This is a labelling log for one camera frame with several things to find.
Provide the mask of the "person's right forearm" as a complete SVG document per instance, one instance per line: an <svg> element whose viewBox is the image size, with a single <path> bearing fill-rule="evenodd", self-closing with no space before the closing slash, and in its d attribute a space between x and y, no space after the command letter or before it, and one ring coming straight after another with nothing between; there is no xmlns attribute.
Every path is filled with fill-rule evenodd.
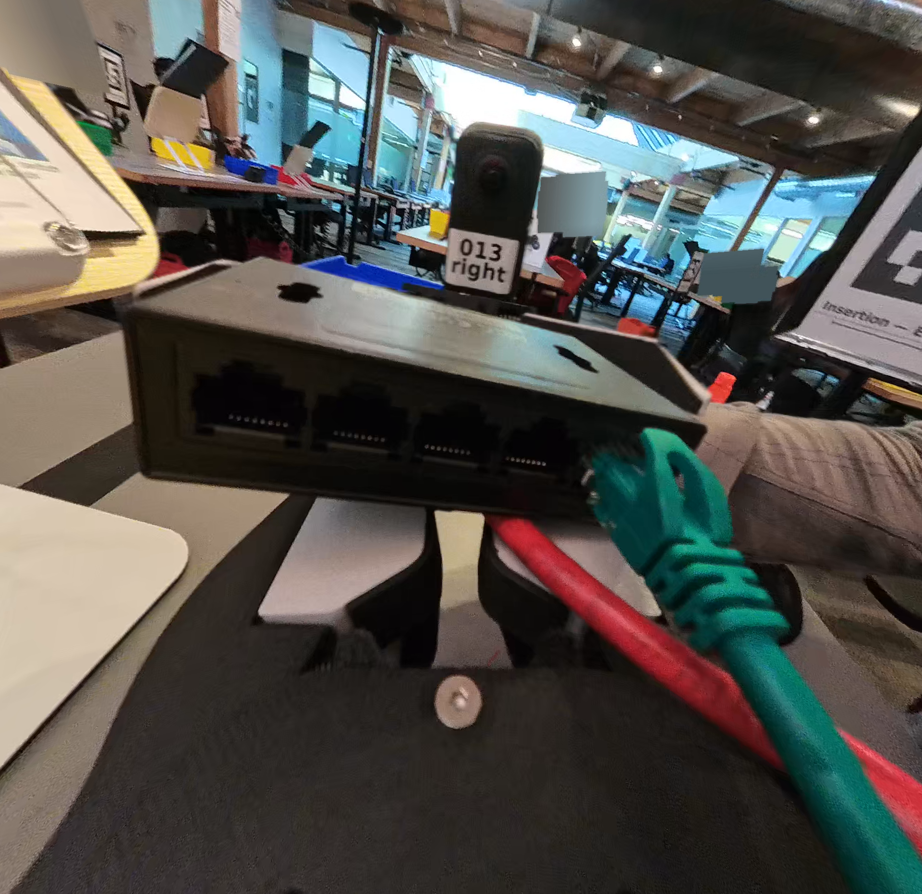
<svg viewBox="0 0 922 894"><path fill-rule="evenodd" d="M755 561L920 578L921 424L867 427L710 404L697 455Z"/></svg>

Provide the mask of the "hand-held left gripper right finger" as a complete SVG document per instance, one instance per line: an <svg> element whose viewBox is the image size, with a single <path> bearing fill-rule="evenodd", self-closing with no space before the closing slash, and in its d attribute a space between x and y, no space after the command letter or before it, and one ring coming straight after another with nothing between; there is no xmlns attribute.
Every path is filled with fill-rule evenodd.
<svg viewBox="0 0 922 894"><path fill-rule="evenodd" d="M536 528L639 614L652 620L661 617L651 591L598 527L542 519ZM567 607L488 529L483 532L478 560L478 598L495 621L566 621L570 616Z"/></svg>

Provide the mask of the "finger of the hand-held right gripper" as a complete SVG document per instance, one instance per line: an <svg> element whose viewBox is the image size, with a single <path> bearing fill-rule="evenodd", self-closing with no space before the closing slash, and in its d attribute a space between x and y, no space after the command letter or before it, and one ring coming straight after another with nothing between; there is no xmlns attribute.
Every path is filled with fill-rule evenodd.
<svg viewBox="0 0 922 894"><path fill-rule="evenodd" d="M207 308L227 298L242 263L219 259L156 277L133 290L132 308Z"/></svg>
<svg viewBox="0 0 922 894"><path fill-rule="evenodd" d="M584 326L539 314L525 314L524 323L579 340L688 413L700 414L711 402L708 389L654 338Z"/></svg>

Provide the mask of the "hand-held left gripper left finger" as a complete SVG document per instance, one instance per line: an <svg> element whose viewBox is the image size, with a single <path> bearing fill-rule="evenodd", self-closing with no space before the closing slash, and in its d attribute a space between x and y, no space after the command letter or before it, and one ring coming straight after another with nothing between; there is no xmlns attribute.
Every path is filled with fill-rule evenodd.
<svg viewBox="0 0 922 894"><path fill-rule="evenodd" d="M317 498L258 617L265 624L421 624L439 607L432 513Z"/></svg>

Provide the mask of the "blue plastic bin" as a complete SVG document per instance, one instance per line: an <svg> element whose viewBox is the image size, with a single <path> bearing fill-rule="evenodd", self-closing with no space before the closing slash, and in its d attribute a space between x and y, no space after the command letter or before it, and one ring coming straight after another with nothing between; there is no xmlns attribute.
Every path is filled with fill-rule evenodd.
<svg viewBox="0 0 922 894"><path fill-rule="evenodd" d="M302 263L300 266L327 275L333 275L398 292L404 291L409 287L419 287L436 291L444 289L444 286L440 282L434 282L417 276L410 276L398 270L388 269L372 263L361 262L350 264L346 257L342 255L320 258L311 262Z"/></svg>
<svg viewBox="0 0 922 894"><path fill-rule="evenodd" d="M255 185L277 185L279 172L275 165L264 164L248 158L224 155L224 169L228 174Z"/></svg>

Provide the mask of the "marker sign board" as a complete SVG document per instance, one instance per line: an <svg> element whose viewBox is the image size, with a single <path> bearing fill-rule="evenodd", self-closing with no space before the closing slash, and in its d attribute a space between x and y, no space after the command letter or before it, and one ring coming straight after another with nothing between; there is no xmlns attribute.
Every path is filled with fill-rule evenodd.
<svg viewBox="0 0 922 894"><path fill-rule="evenodd" d="M809 267L776 340L881 378L920 385L920 118Z"/></svg>

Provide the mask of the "printed instruction sheet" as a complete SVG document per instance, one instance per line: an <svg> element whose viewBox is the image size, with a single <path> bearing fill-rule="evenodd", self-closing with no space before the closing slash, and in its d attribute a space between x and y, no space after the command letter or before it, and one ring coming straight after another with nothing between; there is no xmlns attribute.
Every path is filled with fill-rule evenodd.
<svg viewBox="0 0 922 894"><path fill-rule="evenodd" d="M146 233L130 193L53 93L2 72L2 299L79 287L97 254Z"/></svg>

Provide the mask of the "black pole stand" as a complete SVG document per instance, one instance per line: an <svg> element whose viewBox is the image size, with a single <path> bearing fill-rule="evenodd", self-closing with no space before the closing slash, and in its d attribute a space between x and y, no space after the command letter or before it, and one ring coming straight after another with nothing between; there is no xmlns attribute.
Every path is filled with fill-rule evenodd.
<svg viewBox="0 0 922 894"><path fill-rule="evenodd" d="M368 29L371 35L371 52L366 81L365 111L360 142L360 153L356 164L356 179L353 187L347 262L354 263L355 246L360 225L360 206L363 194L365 167L368 162L375 166L378 140L386 95L386 73L390 49L394 38L403 35L404 26L392 13L374 4L361 1L349 3L349 15L358 24Z"/></svg>

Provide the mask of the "yellow plastic bin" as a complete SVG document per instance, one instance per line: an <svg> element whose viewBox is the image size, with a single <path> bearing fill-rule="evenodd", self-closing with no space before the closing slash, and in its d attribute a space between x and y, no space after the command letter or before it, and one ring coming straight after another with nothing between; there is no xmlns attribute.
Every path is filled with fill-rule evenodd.
<svg viewBox="0 0 922 894"><path fill-rule="evenodd" d="M214 150L200 144L154 137L149 139L149 143L152 153L174 169L209 172L214 168Z"/></svg>

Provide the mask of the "black ethernet switch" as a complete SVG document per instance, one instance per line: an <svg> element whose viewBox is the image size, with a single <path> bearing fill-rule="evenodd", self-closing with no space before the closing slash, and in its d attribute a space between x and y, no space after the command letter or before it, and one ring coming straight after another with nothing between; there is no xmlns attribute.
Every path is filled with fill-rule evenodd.
<svg viewBox="0 0 922 894"><path fill-rule="evenodd" d="M207 308L125 309L138 462L172 482L590 515L597 451L691 414L579 340L270 259Z"/></svg>

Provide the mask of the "white board stand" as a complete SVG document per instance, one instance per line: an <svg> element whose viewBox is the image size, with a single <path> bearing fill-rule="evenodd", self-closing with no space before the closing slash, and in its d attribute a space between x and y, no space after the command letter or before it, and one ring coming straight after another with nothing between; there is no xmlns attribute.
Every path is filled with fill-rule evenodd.
<svg viewBox="0 0 922 894"><path fill-rule="evenodd" d="M182 576L176 532L1 487L1 768Z"/></svg>

